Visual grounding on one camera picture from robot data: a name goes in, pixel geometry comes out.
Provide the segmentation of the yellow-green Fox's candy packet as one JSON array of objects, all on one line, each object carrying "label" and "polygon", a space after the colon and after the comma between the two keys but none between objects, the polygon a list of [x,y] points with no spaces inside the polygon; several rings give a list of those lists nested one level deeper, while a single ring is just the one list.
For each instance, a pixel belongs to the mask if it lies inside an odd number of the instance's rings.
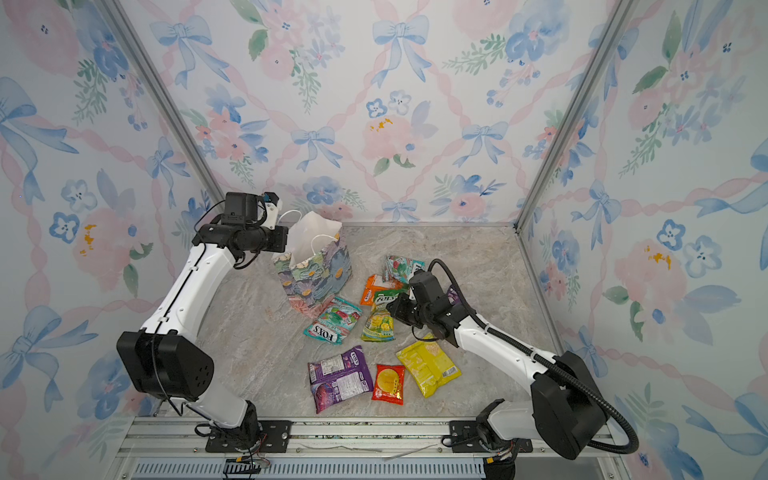
[{"label": "yellow-green Fox's candy packet", "polygon": [[395,319],[387,310],[387,305],[395,301],[406,290],[380,290],[373,294],[371,313],[363,327],[361,340],[365,342],[389,342],[395,339]]}]

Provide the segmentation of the green Fox's candy packet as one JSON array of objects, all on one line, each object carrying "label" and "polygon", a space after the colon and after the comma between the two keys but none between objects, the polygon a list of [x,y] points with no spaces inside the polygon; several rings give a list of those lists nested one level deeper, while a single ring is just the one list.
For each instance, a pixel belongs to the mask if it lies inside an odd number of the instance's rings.
[{"label": "green Fox's candy packet", "polygon": [[362,309],[341,297],[334,297],[304,335],[332,345],[341,345],[362,316]]}]

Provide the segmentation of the floral paper gift bag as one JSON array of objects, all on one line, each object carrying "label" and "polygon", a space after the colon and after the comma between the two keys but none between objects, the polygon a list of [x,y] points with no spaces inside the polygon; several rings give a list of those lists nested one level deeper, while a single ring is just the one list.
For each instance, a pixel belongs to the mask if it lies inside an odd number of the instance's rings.
[{"label": "floral paper gift bag", "polygon": [[343,224],[309,212],[289,227],[285,251],[272,256],[290,306],[314,319],[352,274]]}]

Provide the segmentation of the large purple snack packet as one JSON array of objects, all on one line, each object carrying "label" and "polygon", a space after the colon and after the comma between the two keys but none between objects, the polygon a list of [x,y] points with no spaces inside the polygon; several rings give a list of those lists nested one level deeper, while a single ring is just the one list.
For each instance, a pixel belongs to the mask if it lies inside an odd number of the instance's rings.
[{"label": "large purple snack packet", "polygon": [[308,364],[308,378],[316,413],[365,393],[373,379],[362,346]]}]

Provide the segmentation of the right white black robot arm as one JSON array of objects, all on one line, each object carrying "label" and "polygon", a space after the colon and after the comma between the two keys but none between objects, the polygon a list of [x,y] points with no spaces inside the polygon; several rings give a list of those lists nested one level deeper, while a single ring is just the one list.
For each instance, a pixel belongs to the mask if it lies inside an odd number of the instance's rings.
[{"label": "right white black robot arm", "polygon": [[478,414],[478,441],[488,450],[507,450],[522,439],[541,440],[559,456],[574,460],[606,424],[608,415],[599,404],[555,372],[560,367],[585,381],[586,370],[575,356],[523,343],[445,296],[420,302],[400,293],[386,309],[401,323],[426,327],[435,339],[479,356],[528,390],[526,401],[495,400]]}]

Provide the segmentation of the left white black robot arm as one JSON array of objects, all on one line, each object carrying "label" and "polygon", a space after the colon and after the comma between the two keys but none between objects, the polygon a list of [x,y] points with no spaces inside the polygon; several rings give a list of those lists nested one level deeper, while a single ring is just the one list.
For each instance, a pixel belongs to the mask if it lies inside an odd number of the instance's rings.
[{"label": "left white black robot arm", "polygon": [[117,340],[117,352],[137,391],[185,405],[225,431],[253,428],[253,404],[216,378],[214,361],[197,338],[225,276],[247,265],[248,252],[284,252],[287,238],[285,226],[202,227],[157,310],[138,330],[125,331]]}]

